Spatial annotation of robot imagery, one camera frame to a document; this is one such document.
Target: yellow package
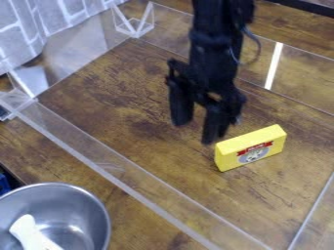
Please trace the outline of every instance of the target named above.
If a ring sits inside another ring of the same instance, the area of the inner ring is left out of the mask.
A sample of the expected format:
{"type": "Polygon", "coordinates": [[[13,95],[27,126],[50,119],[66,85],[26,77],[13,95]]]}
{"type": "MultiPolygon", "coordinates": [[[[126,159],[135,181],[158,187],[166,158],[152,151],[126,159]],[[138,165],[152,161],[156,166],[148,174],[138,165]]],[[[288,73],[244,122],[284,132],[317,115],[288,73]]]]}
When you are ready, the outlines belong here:
{"type": "Polygon", "coordinates": [[[222,172],[284,150],[288,134],[280,125],[260,129],[216,145],[216,164],[222,172]]]}

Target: bowl rim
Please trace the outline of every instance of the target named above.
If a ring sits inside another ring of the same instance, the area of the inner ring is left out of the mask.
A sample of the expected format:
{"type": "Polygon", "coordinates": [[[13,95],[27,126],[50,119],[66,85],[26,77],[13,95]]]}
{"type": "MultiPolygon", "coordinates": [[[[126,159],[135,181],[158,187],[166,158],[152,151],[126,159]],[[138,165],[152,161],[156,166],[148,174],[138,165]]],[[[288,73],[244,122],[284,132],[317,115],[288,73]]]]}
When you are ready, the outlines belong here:
{"type": "Polygon", "coordinates": [[[107,247],[110,245],[110,240],[111,240],[111,218],[110,218],[110,214],[109,214],[109,211],[107,211],[106,206],[102,203],[101,199],[97,197],[95,194],[93,194],[90,191],[87,191],[83,187],[79,187],[79,186],[75,186],[73,184],[63,183],[63,182],[31,184],[31,185],[26,185],[23,187],[19,187],[19,188],[11,190],[10,192],[7,192],[5,195],[0,196],[0,201],[5,200],[6,198],[9,198],[10,196],[13,196],[15,193],[26,191],[27,189],[41,188],[41,187],[71,188],[71,189],[78,190],[81,193],[87,195],[90,198],[93,198],[93,200],[97,202],[99,208],[102,209],[103,214],[106,216],[106,220],[107,220],[107,237],[106,237],[106,240],[105,240],[105,243],[103,243],[103,248],[102,248],[102,250],[107,250],[107,247]]]}

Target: white handle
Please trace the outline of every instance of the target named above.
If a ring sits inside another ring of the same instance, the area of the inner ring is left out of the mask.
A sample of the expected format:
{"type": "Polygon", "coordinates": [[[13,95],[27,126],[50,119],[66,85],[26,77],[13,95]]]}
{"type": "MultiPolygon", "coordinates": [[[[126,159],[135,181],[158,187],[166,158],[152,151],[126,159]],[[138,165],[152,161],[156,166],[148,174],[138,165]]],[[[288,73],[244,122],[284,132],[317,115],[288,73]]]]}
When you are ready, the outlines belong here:
{"type": "Polygon", "coordinates": [[[10,232],[26,250],[65,250],[37,228],[33,215],[23,215],[13,224],[10,232]]]}

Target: metal bowl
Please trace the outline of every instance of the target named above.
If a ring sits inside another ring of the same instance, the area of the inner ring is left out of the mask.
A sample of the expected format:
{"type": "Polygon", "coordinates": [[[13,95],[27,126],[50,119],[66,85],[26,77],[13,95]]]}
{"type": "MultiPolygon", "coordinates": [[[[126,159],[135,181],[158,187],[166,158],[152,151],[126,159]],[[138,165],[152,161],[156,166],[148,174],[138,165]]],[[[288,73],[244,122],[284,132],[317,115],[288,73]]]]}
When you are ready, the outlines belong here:
{"type": "Polygon", "coordinates": [[[81,187],[47,183],[22,187],[0,197],[0,249],[23,250],[9,230],[25,214],[66,250],[106,250],[111,222],[105,205],[81,187]]]}

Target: wooden table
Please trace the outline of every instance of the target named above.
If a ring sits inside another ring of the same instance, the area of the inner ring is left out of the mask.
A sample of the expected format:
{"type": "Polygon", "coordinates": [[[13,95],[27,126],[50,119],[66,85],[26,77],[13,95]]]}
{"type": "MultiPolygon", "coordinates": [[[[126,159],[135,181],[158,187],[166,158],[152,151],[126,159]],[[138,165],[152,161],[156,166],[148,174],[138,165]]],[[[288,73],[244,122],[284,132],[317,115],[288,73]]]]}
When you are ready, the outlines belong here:
{"type": "MultiPolygon", "coordinates": [[[[164,3],[192,10],[190,1],[164,3]]],[[[333,22],[258,2],[253,30],[333,57],[333,22]]],[[[200,143],[201,108],[190,126],[170,124],[162,76],[173,56],[129,40],[47,91],[41,102],[269,246],[285,249],[334,169],[334,118],[238,81],[250,103],[245,123],[228,138],[280,123],[289,141],[282,154],[220,173],[213,146],[200,143]]],[[[98,195],[114,221],[110,249],[202,249],[19,119],[2,124],[0,142],[2,164],[23,183],[67,182],[98,195]]]]}

